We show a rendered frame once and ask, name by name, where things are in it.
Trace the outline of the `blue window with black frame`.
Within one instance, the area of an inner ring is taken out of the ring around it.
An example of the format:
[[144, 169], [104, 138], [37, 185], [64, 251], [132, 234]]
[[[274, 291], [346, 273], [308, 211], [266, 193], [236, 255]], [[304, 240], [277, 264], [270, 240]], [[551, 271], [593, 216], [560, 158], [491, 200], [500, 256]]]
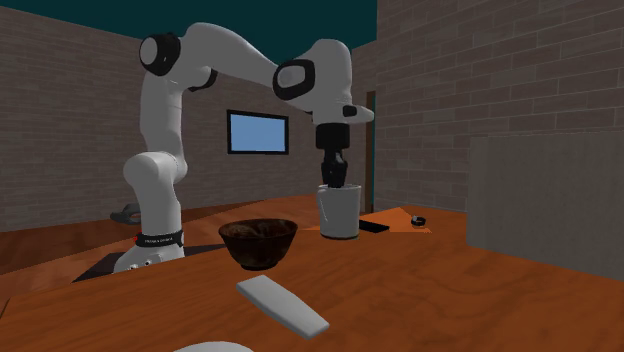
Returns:
[[289, 118], [281, 115], [227, 110], [229, 154], [289, 154]]

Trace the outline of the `dark robot stand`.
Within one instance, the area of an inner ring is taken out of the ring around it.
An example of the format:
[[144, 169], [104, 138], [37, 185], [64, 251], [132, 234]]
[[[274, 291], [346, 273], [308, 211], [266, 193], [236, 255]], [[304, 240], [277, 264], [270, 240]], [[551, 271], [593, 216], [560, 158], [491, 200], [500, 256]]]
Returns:
[[[184, 253], [186, 256], [192, 256], [204, 252], [209, 252], [213, 250], [219, 250], [225, 248], [225, 244], [211, 244], [211, 245], [200, 245], [200, 246], [185, 246]], [[101, 276], [106, 276], [113, 273], [114, 265], [116, 261], [123, 255], [122, 252], [113, 252], [109, 253], [105, 257], [103, 257], [100, 261], [78, 276], [73, 283], [97, 278]]]

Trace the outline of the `dark brown bowl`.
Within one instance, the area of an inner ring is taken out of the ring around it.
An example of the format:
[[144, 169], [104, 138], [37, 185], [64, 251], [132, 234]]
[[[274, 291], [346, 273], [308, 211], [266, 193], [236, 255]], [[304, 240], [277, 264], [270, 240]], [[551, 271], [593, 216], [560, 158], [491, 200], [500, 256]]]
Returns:
[[287, 219], [255, 218], [222, 225], [218, 233], [231, 257], [245, 270], [275, 267], [287, 254], [298, 225]]

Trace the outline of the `grey flat remote control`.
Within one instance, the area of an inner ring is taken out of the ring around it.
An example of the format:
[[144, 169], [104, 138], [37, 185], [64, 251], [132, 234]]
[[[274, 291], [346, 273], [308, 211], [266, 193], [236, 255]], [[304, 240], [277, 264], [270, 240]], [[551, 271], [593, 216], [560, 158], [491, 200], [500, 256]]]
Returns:
[[304, 339], [314, 338], [330, 327], [302, 299], [266, 275], [238, 282], [236, 290], [267, 316]]

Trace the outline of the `white plate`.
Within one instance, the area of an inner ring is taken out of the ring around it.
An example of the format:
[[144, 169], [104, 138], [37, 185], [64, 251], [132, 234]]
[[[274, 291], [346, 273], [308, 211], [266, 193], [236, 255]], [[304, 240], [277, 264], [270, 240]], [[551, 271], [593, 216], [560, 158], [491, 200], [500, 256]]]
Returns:
[[252, 349], [234, 342], [210, 341], [192, 344], [174, 352], [254, 352]]

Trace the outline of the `dark brown door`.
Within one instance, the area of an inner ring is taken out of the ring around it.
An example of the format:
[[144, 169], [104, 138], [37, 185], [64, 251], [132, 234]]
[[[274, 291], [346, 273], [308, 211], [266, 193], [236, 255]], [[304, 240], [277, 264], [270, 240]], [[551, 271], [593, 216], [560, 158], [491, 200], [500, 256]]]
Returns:
[[365, 176], [365, 212], [374, 211], [374, 151], [375, 123], [366, 124], [366, 176]]

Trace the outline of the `white mug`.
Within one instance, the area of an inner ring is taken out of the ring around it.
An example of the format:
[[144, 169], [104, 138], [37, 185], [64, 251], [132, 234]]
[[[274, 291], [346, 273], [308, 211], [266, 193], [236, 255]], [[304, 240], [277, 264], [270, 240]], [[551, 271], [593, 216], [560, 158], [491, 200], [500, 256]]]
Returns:
[[330, 239], [348, 240], [359, 235], [360, 185], [341, 188], [320, 185], [316, 194], [320, 234]]

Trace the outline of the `dark grey curved object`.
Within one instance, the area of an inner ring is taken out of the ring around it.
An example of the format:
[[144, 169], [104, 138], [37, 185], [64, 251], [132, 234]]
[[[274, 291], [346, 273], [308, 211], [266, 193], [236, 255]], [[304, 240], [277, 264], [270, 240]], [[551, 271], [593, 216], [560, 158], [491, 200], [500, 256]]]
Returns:
[[121, 211], [112, 212], [110, 219], [122, 224], [127, 225], [140, 225], [141, 224], [141, 210], [138, 203], [130, 203], [124, 206]]

